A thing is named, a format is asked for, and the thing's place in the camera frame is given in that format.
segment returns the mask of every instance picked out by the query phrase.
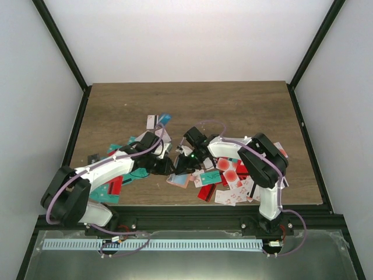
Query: wooden table surface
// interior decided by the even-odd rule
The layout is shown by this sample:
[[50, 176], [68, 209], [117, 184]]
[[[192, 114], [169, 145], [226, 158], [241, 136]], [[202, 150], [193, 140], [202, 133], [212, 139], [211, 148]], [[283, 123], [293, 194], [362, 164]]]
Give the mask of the wooden table surface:
[[[226, 137], [240, 138], [263, 132], [280, 142], [289, 155], [283, 204], [321, 204], [311, 162], [284, 82], [191, 82], [94, 84], [71, 161], [85, 166], [87, 156], [105, 156], [110, 144], [126, 144], [130, 136], [146, 130], [149, 114], [169, 113], [167, 132], [173, 152], [183, 134], [201, 120], [221, 120]], [[219, 125], [204, 125], [208, 136], [220, 133]], [[151, 175], [123, 186], [121, 205], [208, 204], [197, 197], [193, 182], [187, 189]], [[214, 204], [214, 195], [209, 204]]]

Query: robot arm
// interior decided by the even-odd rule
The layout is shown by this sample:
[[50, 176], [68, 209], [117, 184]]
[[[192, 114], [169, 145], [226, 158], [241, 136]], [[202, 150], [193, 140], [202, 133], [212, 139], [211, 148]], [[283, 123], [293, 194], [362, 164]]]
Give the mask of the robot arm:
[[282, 207], [279, 199], [279, 189], [277, 188], [279, 175], [271, 166], [262, 161], [257, 155], [248, 151], [242, 146], [247, 146], [256, 153], [262, 155], [285, 175], [288, 166], [287, 159], [272, 144], [264, 134], [256, 134], [254, 137], [245, 138], [222, 138], [212, 135], [210, 138], [202, 135], [195, 127], [191, 128], [185, 135], [185, 139], [194, 147], [193, 152], [180, 156], [184, 167], [189, 172], [192, 168], [200, 168], [200, 164], [206, 158], [227, 157], [242, 160], [249, 170], [254, 183], [259, 187], [261, 205], [259, 207], [259, 223], [266, 232], [271, 232], [277, 228], [281, 217]]
[[127, 145], [116, 151], [112, 157], [85, 167], [71, 169], [61, 167], [54, 176], [50, 186], [41, 199], [41, 205], [47, 209], [57, 191], [73, 176], [83, 172], [67, 190], [64, 190], [52, 206], [51, 215], [65, 226], [77, 223], [92, 223], [106, 226], [113, 213], [105, 205], [90, 202], [89, 194], [100, 185], [120, 175], [144, 167], [153, 174], [164, 171], [172, 172], [170, 159], [167, 157], [171, 144], [160, 144], [151, 152], [141, 156], [136, 154], [151, 148], [159, 138], [148, 132], [135, 147]]
[[152, 174], [185, 174], [200, 169], [206, 158], [227, 157], [242, 160], [254, 183], [260, 186], [261, 205], [259, 214], [261, 221], [259, 221], [259, 224], [261, 227], [266, 232], [276, 228], [280, 220], [279, 207], [281, 206], [277, 200], [279, 190], [275, 186], [278, 174], [268, 164], [242, 147], [249, 146], [260, 153], [276, 165], [281, 170], [282, 175], [285, 175], [285, 169], [288, 166], [286, 158], [264, 134], [257, 134], [253, 138], [223, 139], [218, 135], [206, 137], [197, 128], [193, 127], [184, 137], [191, 144], [193, 150], [185, 150], [179, 155], [177, 167], [173, 166], [171, 159], [167, 156], [171, 149], [169, 143], [159, 145], [149, 153], [141, 156], [137, 155], [139, 152], [152, 147], [159, 139], [151, 132], [145, 134], [143, 139], [134, 147], [131, 145], [122, 147], [110, 159], [104, 159], [75, 170], [64, 166], [57, 171], [41, 200], [41, 204], [47, 209], [61, 186], [76, 174], [87, 171], [73, 183], [70, 190], [61, 193], [52, 207], [51, 215], [65, 226], [76, 225], [80, 222], [115, 228], [112, 211], [103, 204], [88, 201], [89, 194], [98, 186], [140, 167], [145, 168]]

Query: playing card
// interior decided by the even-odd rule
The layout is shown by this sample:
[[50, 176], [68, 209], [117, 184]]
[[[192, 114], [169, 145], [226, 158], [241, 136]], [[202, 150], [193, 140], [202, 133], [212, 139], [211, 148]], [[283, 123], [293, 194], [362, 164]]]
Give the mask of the playing card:
[[148, 115], [146, 120], [146, 129], [153, 130], [158, 123], [158, 115]]
[[228, 171], [228, 170], [235, 170], [237, 167], [237, 162], [231, 162], [230, 160], [220, 158], [217, 161], [216, 168], [220, 169], [221, 171]]
[[233, 202], [232, 198], [230, 197], [230, 194], [227, 192], [228, 191], [217, 190], [215, 193], [215, 202], [219, 204], [235, 206], [235, 202]]
[[253, 199], [249, 197], [249, 195], [250, 195], [250, 191], [251, 191], [254, 181], [252, 181], [250, 177], [247, 177], [245, 180], [241, 180], [241, 182], [242, 182], [242, 187], [245, 190], [246, 200], [248, 202], [252, 202]]
[[200, 175], [204, 173], [203, 170], [196, 170], [194, 171], [194, 173], [192, 173], [192, 176], [194, 177], [194, 185], [196, 186], [196, 188], [201, 188], [203, 187], [203, 184], [202, 184], [202, 180], [200, 178]]
[[209, 158], [205, 159], [205, 161], [203, 162], [203, 165], [205, 166], [205, 170], [211, 170], [215, 168], [214, 164]]
[[247, 190], [243, 186], [239, 188], [235, 188], [233, 190], [229, 190], [227, 192], [230, 193], [230, 197], [232, 198], [232, 200], [234, 200], [235, 203], [245, 202], [247, 200], [246, 199]]
[[280, 142], [274, 143], [274, 146], [285, 156], [285, 158], [288, 158], [288, 155], [285, 152], [284, 148], [282, 148]]
[[228, 186], [231, 190], [242, 186], [242, 182], [240, 181], [240, 178], [238, 178], [238, 175], [234, 170], [228, 170], [223, 172], [223, 176], [226, 179]]

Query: wire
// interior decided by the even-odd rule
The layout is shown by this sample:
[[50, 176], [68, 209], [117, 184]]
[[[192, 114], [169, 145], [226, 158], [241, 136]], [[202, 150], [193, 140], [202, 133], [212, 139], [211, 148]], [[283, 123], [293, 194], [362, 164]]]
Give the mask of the wire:
[[[235, 141], [235, 140], [230, 140], [230, 139], [225, 139], [223, 137], [221, 137], [221, 140], [223, 142], [233, 143], [233, 144], [237, 144], [239, 146], [242, 146], [243, 148], [245, 148], [246, 150], [248, 150], [249, 152], [251, 152], [253, 155], [255, 155], [258, 158], [260, 158], [260, 160], [262, 160], [265, 163], [267, 163], [270, 167], [272, 167], [277, 172], [277, 174], [279, 175], [279, 180], [277, 181], [277, 189], [278, 189], [278, 192], [277, 192], [277, 207], [280, 209], [280, 211], [282, 213], [292, 213], [295, 216], [297, 216], [301, 220], [301, 222], [303, 224], [303, 228], [304, 228], [304, 236], [303, 236], [302, 242], [299, 244], [299, 246], [297, 248], [295, 248], [295, 249], [287, 252], [287, 253], [277, 255], [277, 257], [284, 257], [284, 256], [293, 254], [296, 251], [298, 251], [303, 246], [303, 244], [304, 244], [304, 242], [305, 242], [305, 240], [307, 238], [307, 227], [305, 225], [305, 222], [304, 222], [302, 216], [298, 212], [296, 212], [294, 210], [290, 210], [290, 209], [287, 209], [287, 210], [282, 209], [282, 206], [281, 206], [281, 183], [283, 181], [283, 175], [282, 175], [280, 169], [278, 169], [277, 166], [275, 166], [272, 162], [270, 162], [269, 160], [267, 160], [260, 153], [258, 153], [257, 151], [253, 150], [252, 148], [250, 148], [249, 146], [246, 146], [245, 144], [243, 144], [241, 142], [238, 142], [238, 141]], [[263, 249], [263, 253], [265, 253], [267, 256], [275, 256], [275, 255], [268, 254], [264, 249]]]
[[285, 237], [286, 237], [285, 227], [283, 225], [280, 225], [280, 229], [282, 230], [282, 234], [283, 234], [283, 237], [282, 237], [283, 245], [285, 245]]
[[[114, 257], [114, 258], [118, 258], [118, 257], [124, 257], [124, 256], [129, 256], [129, 255], [133, 255], [133, 254], [136, 254], [138, 253], [139, 251], [141, 251], [142, 249], [144, 249], [147, 245], [149, 245], [149, 242], [150, 242], [150, 239], [148, 239], [144, 245], [141, 245], [140, 247], [138, 247], [137, 249], [134, 249], [134, 251], [130, 251], [130, 252], [127, 252], [127, 253], [123, 253], [123, 254], [114, 254], [114, 255], [109, 255], [109, 257]], [[101, 257], [104, 258], [105, 257], [105, 254], [103, 253], [103, 249], [111, 244], [117, 244], [115, 242], [109, 242], [109, 243], [105, 243], [102, 245], [102, 247], [100, 248], [100, 254], [101, 254]]]
[[[124, 229], [127, 231], [127, 233], [130, 232], [130, 231], [129, 231], [129, 228], [128, 228], [127, 226], [125, 226], [125, 225], [120, 225], [120, 226], [118, 226], [118, 228], [124, 228]], [[123, 240], [123, 242], [126, 241], [127, 238], [128, 238], [128, 234], [125, 234], [125, 235], [124, 235], [124, 240]], [[131, 251], [131, 252], [128, 252], [128, 253], [124, 253], [124, 254], [114, 254], [114, 255], [109, 255], [109, 257], [111, 256], [111, 257], [117, 258], [117, 257], [124, 257], [124, 256], [129, 256], [129, 255], [135, 254], [135, 253], [137, 253], [138, 251], [140, 251], [141, 249], [145, 248], [145, 247], [149, 244], [149, 242], [150, 242], [150, 239], [148, 239], [148, 240], [145, 242], [145, 244], [143, 244], [143, 245], [140, 246], [139, 248], [135, 249], [134, 251]], [[109, 246], [109, 245], [111, 245], [111, 244], [116, 244], [116, 245], [118, 245], [118, 243], [116, 243], [116, 242], [103, 243], [103, 245], [102, 245], [101, 248], [100, 248], [100, 254], [101, 254], [101, 257], [103, 257], [103, 258], [105, 257], [105, 254], [104, 254], [103, 250], [104, 250], [105, 247], [107, 247], [107, 246]]]

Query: purple cable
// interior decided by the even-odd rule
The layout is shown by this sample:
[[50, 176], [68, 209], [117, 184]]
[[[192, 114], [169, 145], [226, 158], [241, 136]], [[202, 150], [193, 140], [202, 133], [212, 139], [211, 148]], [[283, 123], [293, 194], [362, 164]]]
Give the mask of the purple cable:
[[267, 163], [270, 167], [272, 167], [279, 175], [279, 180], [277, 182], [277, 188], [279, 189], [279, 191], [277, 192], [277, 207], [279, 207], [280, 211], [284, 212], [284, 213], [292, 213], [294, 214], [295, 216], [297, 216], [302, 224], [303, 224], [303, 228], [304, 228], [304, 237], [302, 239], [302, 242], [301, 244], [299, 244], [299, 246], [297, 248], [295, 248], [294, 250], [291, 250], [290, 252], [287, 252], [287, 253], [284, 253], [284, 254], [280, 254], [280, 255], [277, 255], [278, 257], [284, 257], [284, 256], [287, 256], [287, 255], [290, 255], [290, 254], [293, 254], [295, 253], [296, 251], [298, 251], [304, 244], [306, 238], [307, 238], [307, 227], [305, 225], [305, 222], [302, 218], [302, 216], [294, 211], [294, 210], [284, 210], [282, 209], [282, 206], [281, 206], [281, 182], [283, 180], [283, 175], [280, 171], [280, 169], [278, 169], [272, 162], [270, 162], [269, 160], [267, 160], [265, 157], [263, 157], [260, 153], [258, 153], [257, 151], [251, 149], [250, 147], [246, 146], [245, 144], [243, 143], [240, 143], [238, 141], [235, 141], [235, 140], [229, 140], [229, 139], [225, 139], [225, 138], [221, 138], [221, 140], [223, 142], [228, 142], [228, 143], [233, 143], [233, 144], [237, 144], [239, 146], [242, 146], [243, 148], [245, 148], [246, 150], [248, 150], [249, 152], [251, 152], [253, 155], [257, 156], [258, 158], [260, 158], [262, 161], [264, 161], [265, 163]]
[[[117, 258], [117, 257], [124, 257], [124, 256], [132, 255], [132, 254], [136, 254], [136, 253], [138, 253], [139, 251], [141, 251], [142, 249], [144, 249], [144, 248], [149, 244], [149, 242], [150, 242], [150, 239], [148, 239], [148, 240], [145, 242], [144, 245], [140, 246], [140, 247], [137, 248], [137, 249], [134, 249], [134, 250], [131, 251], [131, 252], [124, 253], [124, 254], [114, 254], [114, 255], [111, 255], [111, 256], [114, 257], [114, 258]], [[111, 245], [111, 244], [116, 244], [116, 243], [115, 243], [115, 242], [109, 242], [109, 243], [103, 244], [103, 245], [101, 246], [101, 248], [100, 248], [100, 254], [101, 254], [101, 256], [104, 256], [104, 252], [103, 252], [104, 248], [105, 248], [106, 246], [108, 246], [108, 245]]]
[[[164, 125], [163, 125], [162, 123], [159, 122], [159, 123], [156, 125], [156, 127], [158, 127], [158, 126], [162, 127], [162, 133], [161, 133], [159, 139], [157, 140], [157, 142], [156, 142], [153, 146], [151, 146], [149, 149], [147, 149], [147, 150], [143, 150], [142, 152], [139, 152], [139, 153], [134, 153], [134, 154], [131, 154], [131, 155], [122, 155], [122, 156], [117, 156], [117, 157], [115, 157], [115, 160], [117, 160], [117, 159], [125, 159], [125, 158], [129, 158], [129, 157], [133, 157], [133, 156], [144, 155], [145, 153], [148, 153], [148, 152], [150, 152], [151, 150], [153, 150], [154, 148], [156, 148], [156, 147], [159, 145], [159, 143], [161, 142], [162, 137], [163, 137], [163, 134], [164, 134]], [[113, 160], [114, 160], [114, 156], [112, 156], [112, 157], [108, 157], [107, 159], [104, 159], [104, 160], [98, 162], [97, 164], [91, 166], [90, 171], [92, 171], [92, 170], [94, 170], [94, 169], [96, 169], [96, 168], [98, 168], [98, 167], [100, 167], [100, 166], [102, 166], [102, 165], [104, 165], [104, 164], [106, 164], [106, 163], [112, 162]], [[59, 223], [59, 221], [52, 221], [52, 220], [51, 220], [51, 212], [52, 212], [52, 208], [53, 208], [54, 204], [56, 203], [58, 197], [63, 193], [63, 191], [66, 190], [66, 188], [67, 188], [67, 187], [68, 187], [72, 182], [74, 182], [76, 179], [78, 179], [80, 176], [86, 174], [87, 172], [88, 172], [87, 170], [84, 170], [84, 171], [82, 171], [82, 172], [76, 174], [75, 176], [71, 177], [71, 178], [70, 178], [70, 179], [69, 179], [69, 180], [68, 180], [68, 181], [67, 181], [67, 182], [66, 182], [66, 183], [65, 183], [65, 184], [64, 184], [64, 185], [63, 185], [63, 186], [62, 186], [62, 187], [61, 187], [61, 188], [56, 192], [56, 195], [52, 198], [52, 201], [51, 201], [51, 203], [49, 204], [48, 209], [47, 209], [47, 216], [45, 217], [45, 219], [47, 220], [47, 223], [49, 223], [50, 225], [56, 225], [56, 224]]]
[[[112, 232], [110, 230], [107, 230], [107, 229], [103, 229], [97, 225], [91, 225], [91, 227], [95, 228], [95, 229], [98, 229], [104, 233], [107, 233], [108, 235], [137, 235], [137, 234], [146, 234], [148, 235], [147, 232]], [[124, 256], [129, 256], [129, 255], [132, 255], [132, 254], [135, 254], [137, 253], [138, 251], [140, 251], [141, 249], [145, 248], [150, 242], [150, 238], [147, 239], [146, 243], [142, 246], [140, 246], [139, 248], [135, 249], [134, 251], [131, 251], [131, 252], [128, 252], [128, 253], [124, 253], [124, 254], [114, 254], [112, 255], [113, 257], [124, 257]], [[109, 245], [109, 244], [115, 244], [115, 242], [109, 242], [109, 243], [106, 243], [106, 244], [103, 244], [100, 248], [100, 253], [102, 256], [104, 256], [104, 253], [103, 253], [103, 249]]]

